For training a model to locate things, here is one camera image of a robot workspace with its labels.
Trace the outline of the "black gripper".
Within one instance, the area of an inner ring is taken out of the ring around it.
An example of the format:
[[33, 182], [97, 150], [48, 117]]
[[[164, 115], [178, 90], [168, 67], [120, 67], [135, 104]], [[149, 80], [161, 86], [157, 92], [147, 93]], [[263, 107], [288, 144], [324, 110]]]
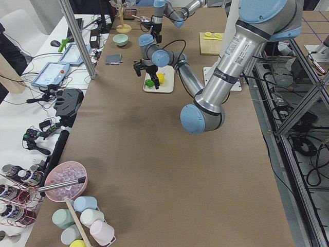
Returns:
[[162, 30], [162, 23], [152, 23], [150, 32], [151, 35], [156, 38], [157, 43], [162, 42], [162, 35], [161, 35], [161, 30]]
[[156, 74], [158, 72], [158, 66], [147, 66], [145, 70], [150, 75], [151, 80], [153, 80], [155, 89], [158, 90], [160, 87], [160, 82]]

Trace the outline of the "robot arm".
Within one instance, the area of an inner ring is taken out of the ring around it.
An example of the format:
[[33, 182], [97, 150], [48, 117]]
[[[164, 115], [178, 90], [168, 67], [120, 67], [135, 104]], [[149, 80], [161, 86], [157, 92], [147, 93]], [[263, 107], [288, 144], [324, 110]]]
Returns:
[[147, 71], [155, 87], [159, 87], [158, 68], [173, 67], [193, 97], [193, 103], [180, 113], [183, 128], [191, 134], [216, 130], [224, 123], [225, 97], [259, 46], [300, 34], [303, 5], [303, 1], [240, 1], [235, 34], [206, 84], [200, 82], [182, 52], [159, 47], [148, 33], [138, 39], [142, 59], [134, 64], [134, 70], [138, 75]]
[[207, 1], [192, 1], [180, 10], [175, 10], [169, 1], [154, 1], [153, 15], [151, 16], [150, 34], [159, 44], [162, 42], [162, 23], [163, 17], [167, 17], [175, 27], [180, 28], [185, 20], [193, 15], [196, 10], [203, 7]]

